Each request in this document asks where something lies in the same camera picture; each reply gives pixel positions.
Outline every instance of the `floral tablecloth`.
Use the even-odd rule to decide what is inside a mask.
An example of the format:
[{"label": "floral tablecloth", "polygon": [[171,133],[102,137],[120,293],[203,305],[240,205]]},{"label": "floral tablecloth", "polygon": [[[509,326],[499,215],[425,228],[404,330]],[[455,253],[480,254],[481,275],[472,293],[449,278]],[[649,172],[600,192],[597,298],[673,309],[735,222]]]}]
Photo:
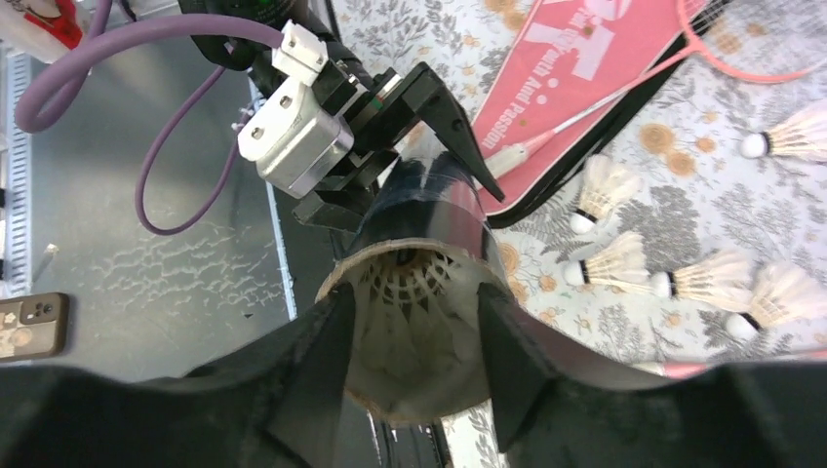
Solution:
[{"label": "floral tablecloth", "polygon": [[[405,73],[425,60],[476,114],[530,10],[530,0],[335,0],[344,42],[371,72]],[[759,25],[748,33],[761,33]],[[732,41],[733,52],[738,43]],[[785,85],[751,85],[687,60],[604,153],[632,167],[646,188],[576,236],[569,213],[576,177],[542,208],[497,232],[509,283],[534,316],[626,363],[721,362],[827,346],[827,321],[801,321],[748,345],[724,331],[726,314],[693,301],[617,288],[572,288],[562,266],[627,230],[645,237],[652,271],[734,247],[757,265],[789,259],[827,283],[827,166],[737,154],[747,134],[827,98],[827,70]],[[412,135],[410,143],[432,144]],[[488,405],[444,421],[454,466],[500,467]]]}]

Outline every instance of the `shuttlecock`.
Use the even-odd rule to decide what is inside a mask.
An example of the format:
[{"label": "shuttlecock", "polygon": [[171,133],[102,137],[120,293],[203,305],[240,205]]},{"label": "shuttlecock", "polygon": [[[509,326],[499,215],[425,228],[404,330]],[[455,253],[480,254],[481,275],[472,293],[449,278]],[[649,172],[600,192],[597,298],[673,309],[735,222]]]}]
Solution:
[{"label": "shuttlecock", "polygon": [[805,161],[827,161],[827,99],[814,102],[770,130],[741,141],[746,158],[787,156]]},{"label": "shuttlecock", "polygon": [[571,214],[571,230],[589,232],[611,210],[629,201],[643,185],[641,178],[609,157],[596,154],[586,161],[583,189],[577,209]]},{"label": "shuttlecock", "polygon": [[736,251],[720,251],[675,271],[651,275],[651,290],[660,297],[700,300],[730,312],[749,310],[752,283],[749,258]]},{"label": "shuttlecock", "polygon": [[591,258],[566,265],[563,278],[573,286],[610,285],[629,292],[649,291],[643,237],[637,232],[624,232]]},{"label": "shuttlecock", "polygon": [[[470,359],[476,308],[469,308],[473,297],[459,297],[463,291],[452,285],[462,273],[447,255],[419,249],[386,253],[368,265],[357,302],[369,304],[370,315],[358,320],[356,330],[365,332],[354,342],[365,366],[406,381]],[[469,313],[464,319],[462,311]]]},{"label": "shuttlecock", "polygon": [[749,312],[730,316],[726,329],[733,337],[748,341],[767,327],[825,314],[827,292],[821,285],[803,268],[779,261],[759,273]]}]

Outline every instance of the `black tape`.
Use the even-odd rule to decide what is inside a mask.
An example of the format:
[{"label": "black tape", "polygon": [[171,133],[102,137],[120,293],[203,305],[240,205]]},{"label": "black tape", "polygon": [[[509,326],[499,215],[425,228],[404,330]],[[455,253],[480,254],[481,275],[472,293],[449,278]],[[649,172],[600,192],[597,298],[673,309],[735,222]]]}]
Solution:
[{"label": "black tape", "polygon": [[759,332],[761,331],[761,324],[759,324],[758,321],[755,320],[755,317],[751,316],[750,314],[747,314],[746,312],[740,313],[738,315],[743,317],[744,320],[746,320],[755,330]]},{"label": "black tape", "polygon": [[761,138],[764,139],[764,144],[767,146],[767,152],[765,156],[768,154],[772,154],[772,138],[769,136],[767,132],[761,132],[758,135],[760,135]]},{"label": "black tape", "polygon": [[593,214],[587,213],[587,212],[581,210],[580,208],[574,210],[574,212],[578,215],[581,215],[581,216],[585,217],[586,219],[588,219],[592,222],[597,222],[597,217],[596,216],[594,216]]},{"label": "black tape", "polygon": [[589,284],[589,269],[586,268],[586,260],[581,260],[579,263],[580,263],[580,271],[583,273],[583,283],[588,285]]},{"label": "black tape", "polygon": [[666,272],[666,277],[669,278],[669,295],[672,297],[678,296],[678,284],[675,283],[675,273],[671,271]]}]

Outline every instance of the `cylindrical tube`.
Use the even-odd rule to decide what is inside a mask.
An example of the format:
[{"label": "cylindrical tube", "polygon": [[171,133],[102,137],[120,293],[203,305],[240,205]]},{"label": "cylindrical tube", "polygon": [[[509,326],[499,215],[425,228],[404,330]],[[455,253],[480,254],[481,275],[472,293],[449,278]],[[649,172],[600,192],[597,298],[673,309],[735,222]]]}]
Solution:
[{"label": "cylindrical tube", "polygon": [[507,289],[504,277],[472,179],[454,157],[401,160],[317,297],[354,286],[350,395],[408,422],[485,401],[477,289]]}]

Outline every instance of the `racket strings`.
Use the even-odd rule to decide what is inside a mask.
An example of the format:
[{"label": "racket strings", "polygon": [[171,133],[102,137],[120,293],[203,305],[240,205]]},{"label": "racket strings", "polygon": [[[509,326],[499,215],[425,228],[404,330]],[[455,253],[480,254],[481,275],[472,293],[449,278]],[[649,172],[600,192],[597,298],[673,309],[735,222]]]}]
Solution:
[{"label": "racket strings", "polygon": [[827,2],[679,0],[705,52],[745,74],[809,71],[825,59]]}]

